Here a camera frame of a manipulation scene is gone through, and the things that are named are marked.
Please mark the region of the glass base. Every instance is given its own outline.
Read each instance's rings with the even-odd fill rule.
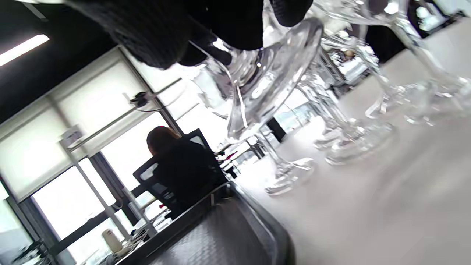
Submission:
[[[340,128],[326,128],[322,135],[314,140],[314,147],[317,149],[326,149],[331,147],[341,136]]]
[[[397,112],[403,105],[415,101],[416,97],[423,97],[424,83],[414,83],[405,86],[394,86],[390,88],[391,95],[383,95],[368,110],[365,115],[371,119],[390,116]]]
[[[421,99],[412,101],[406,111],[406,120],[412,124],[435,125],[436,122],[467,116],[471,113],[471,83],[459,78],[459,85],[444,86],[436,81],[428,81],[426,91]]]
[[[342,165],[363,158],[392,139],[395,127],[379,120],[353,121],[342,130],[342,137],[326,154],[331,165]]]
[[[280,195],[308,181],[316,169],[311,158],[276,165],[275,179],[265,188],[268,195]]]

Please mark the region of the black tray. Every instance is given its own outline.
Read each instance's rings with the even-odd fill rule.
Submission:
[[[120,265],[293,265],[288,233],[235,183],[214,190]]]

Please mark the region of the bottle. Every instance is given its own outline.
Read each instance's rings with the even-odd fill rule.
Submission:
[[[113,253],[117,253],[122,250],[122,244],[116,235],[113,233],[113,230],[106,229],[101,233],[103,239],[106,241],[107,245],[110,247]]]

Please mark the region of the long hair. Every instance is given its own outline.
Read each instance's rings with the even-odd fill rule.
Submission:
[[[147,135],[147,145],[153,152],[165,151],[179,136],[170,128],[165,126],[155,127]]]

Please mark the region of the person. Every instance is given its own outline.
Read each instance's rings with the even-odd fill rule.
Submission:
[[[147,135],[147,148],[154,157],[168,149],[178,138],[180,137],[171,128],[158,126]]]
[[[180,138],[172,129],[158,126],[149,132],[146,141],[158,163],[153,179],[147,183],[151,183],[151,193],[158,182],[173,194],[169,199],[172,203],[166,205],[172,211],[170,217],[182,214],[226,181],[210,149]]]

